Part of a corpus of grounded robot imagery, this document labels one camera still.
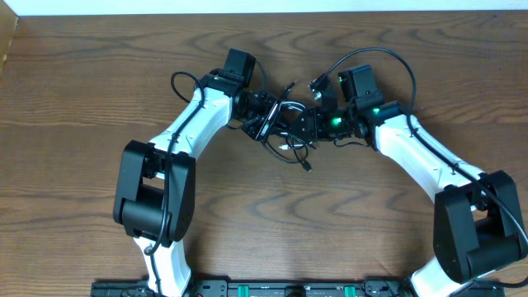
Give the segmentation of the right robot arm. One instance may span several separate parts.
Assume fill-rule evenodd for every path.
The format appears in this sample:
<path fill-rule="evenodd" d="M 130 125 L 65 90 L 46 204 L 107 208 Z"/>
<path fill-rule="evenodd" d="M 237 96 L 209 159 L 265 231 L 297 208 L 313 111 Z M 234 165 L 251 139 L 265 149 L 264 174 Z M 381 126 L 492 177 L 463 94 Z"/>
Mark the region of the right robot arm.
<path fill-rule="evenodd" d="M 408 292 L 454 296 L 471 286 L 506 288 L 486 276 L 527 257 L 513 179 L 465 162 L 432 137 L 410 108 L 386 102 L 370 66 L 348 68 L 338 81 L 348 105 L 337 105 L 329 74 L 322 74 L 309 84 L 321 105 L 303 110 L 293 133 L 306 143 L 354 136 L 357 144 L 395 161 L 430 197 L 435 256 L 412 273 Z"/>

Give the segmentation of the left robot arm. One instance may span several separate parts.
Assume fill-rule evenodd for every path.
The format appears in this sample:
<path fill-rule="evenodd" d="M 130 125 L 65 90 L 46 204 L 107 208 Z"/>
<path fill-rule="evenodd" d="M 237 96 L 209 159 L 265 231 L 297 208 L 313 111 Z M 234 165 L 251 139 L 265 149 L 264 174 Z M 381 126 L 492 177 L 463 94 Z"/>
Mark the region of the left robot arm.
<path fill-rule="evenodd" d="M 196 161 L 230 121 L 259 140 L 276 99 L 249 90 L 258 62 L 231 49 L 222 68 L 194 80 L 183 112 L 147 143 L 130 141 L 122 153 L 113 209 L 114 221 L 141 249 L 154 296 L 181 296 L 191 280 L 183 239 L 196 200 Z"/>

